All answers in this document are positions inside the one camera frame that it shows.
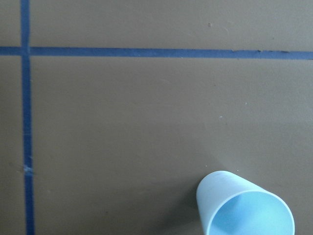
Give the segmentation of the light blue cup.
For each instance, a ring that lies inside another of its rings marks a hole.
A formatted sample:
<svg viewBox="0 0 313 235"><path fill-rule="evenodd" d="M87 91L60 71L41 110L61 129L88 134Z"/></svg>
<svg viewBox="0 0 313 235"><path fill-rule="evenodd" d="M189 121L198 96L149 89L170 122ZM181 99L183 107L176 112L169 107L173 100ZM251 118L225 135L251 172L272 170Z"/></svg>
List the light blue cup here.
<svg viewBox="0 0 313 235"><path fill-rule="evenodd" d="M293 235L290 208L279 196L228 171L205 176L196 191L205 235Z"/></svg>

